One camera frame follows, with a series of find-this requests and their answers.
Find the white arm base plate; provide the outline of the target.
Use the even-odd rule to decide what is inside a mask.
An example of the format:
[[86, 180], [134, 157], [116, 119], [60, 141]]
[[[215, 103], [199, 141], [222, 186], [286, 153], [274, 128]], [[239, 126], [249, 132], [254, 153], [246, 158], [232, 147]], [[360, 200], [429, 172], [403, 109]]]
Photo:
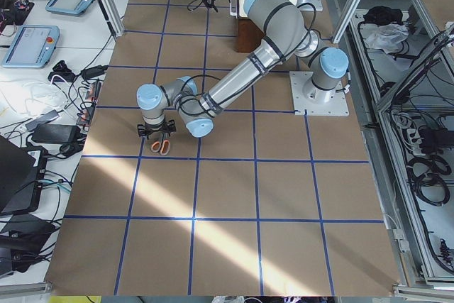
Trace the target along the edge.
[[313, 72], [293, 71], [289, 73], [295, 115], [348, 116], [349, 110], [343, 85], [338, 81], [336, 88], [320, 90], [312, 83]]

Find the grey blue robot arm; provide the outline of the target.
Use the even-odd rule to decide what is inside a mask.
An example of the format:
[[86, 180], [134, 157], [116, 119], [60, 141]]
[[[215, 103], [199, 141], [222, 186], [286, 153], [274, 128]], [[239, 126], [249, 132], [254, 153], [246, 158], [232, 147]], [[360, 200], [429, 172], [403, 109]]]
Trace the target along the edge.
[[313, 72], [306, 87], [309, 101], [317, 103], [335, 90], [348, 70], [348, 56], [339, 48], [325, 45], [315, 32], [306, 29], [297, 6], [288, 0], [245, 0], [243, 10], [264, 33], [259, 46], [203, 94], [198, 93], [191, 77], [160, 86], [140, 86], [136, 94], [144, 120], [137, 126], [140, 137], [174, 132], [174, 121], [167, 121], [164, 114], [171, 106], [192, 136], [208, 135], [216, 116], [292, 55], [300, 57]]

